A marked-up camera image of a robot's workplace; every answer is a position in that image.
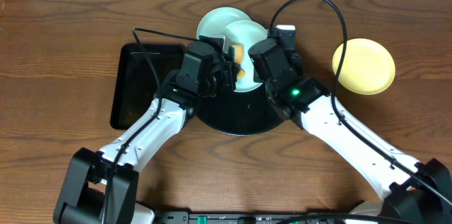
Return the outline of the green yellow sponge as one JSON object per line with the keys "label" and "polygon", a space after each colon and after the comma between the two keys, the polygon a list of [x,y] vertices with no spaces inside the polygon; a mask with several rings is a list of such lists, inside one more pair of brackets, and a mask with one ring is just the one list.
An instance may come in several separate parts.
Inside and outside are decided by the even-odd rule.
{"label": "green yellow sponge", "polygon": [[244,48],[241,44],[230,45],[229,56],[237,67],[237,78],[241,79],[245,76],[246,72],[242,68],[242,62],[244,60]]}

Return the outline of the yellow plate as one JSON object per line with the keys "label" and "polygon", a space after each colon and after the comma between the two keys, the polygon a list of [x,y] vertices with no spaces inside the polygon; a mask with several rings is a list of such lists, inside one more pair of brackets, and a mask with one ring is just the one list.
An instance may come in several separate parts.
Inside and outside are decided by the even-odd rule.
{"label": "yellow plate", "polygon": [[395,75],[395,62],[384,46],[364,38],[347,41],[338,79],[344,88],[361,95],[375,95],[385,91]]}

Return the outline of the light blue plate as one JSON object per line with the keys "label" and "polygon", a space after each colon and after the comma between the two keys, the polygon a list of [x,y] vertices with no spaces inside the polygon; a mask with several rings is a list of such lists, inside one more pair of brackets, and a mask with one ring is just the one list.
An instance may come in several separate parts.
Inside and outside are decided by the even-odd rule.
{"label": "light blue plate", "polygon": [[252,20],[238,20],[223,28],[222,34],[228,37],[232,44],[240,44],[244,48],[244,58],[240,68],[245,75],[243,78],[237,79],[235,92],[248,93],[257,89],[261,83],[254,81],[254,65],[248,55],[248,50],[257,42],[267,38],[266,29]]}
{"label": "light blue plate", "polygon": [[251,18],[237,8],[220,7],[213,9],[205,14],[198,24],[196,38],[199,39],[200,36],[215,37],[222,35],[225,27],[240,20],[251,20]]}

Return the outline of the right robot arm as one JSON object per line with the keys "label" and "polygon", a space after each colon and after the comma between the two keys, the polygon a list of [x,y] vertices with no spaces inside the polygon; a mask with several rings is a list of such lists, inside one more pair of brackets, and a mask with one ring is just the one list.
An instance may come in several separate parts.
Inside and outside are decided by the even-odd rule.
{"label": "right robot arm", "polygon": [[356,169],[382,200],[359,205],[356,223],[450,223],[451,174],[436,159],[423,164],[353,117],[334,94],[297,70],[296,56],[270,62],[272,99],[282,115],[321,139]]}

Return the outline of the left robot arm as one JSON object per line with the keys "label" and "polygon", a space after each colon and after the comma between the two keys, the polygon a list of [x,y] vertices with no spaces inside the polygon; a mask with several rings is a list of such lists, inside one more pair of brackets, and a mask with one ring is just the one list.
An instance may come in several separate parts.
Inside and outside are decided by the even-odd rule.
{"label": "left robot arm", "polygon": [[233,89],[240,64],[184,61],[168,73],[143,116],[119,138],[72,157],[53,213],[55,223],[151,223],[153,210],[136,202],[138,177],[163,144],[194,116],[198,101]]}

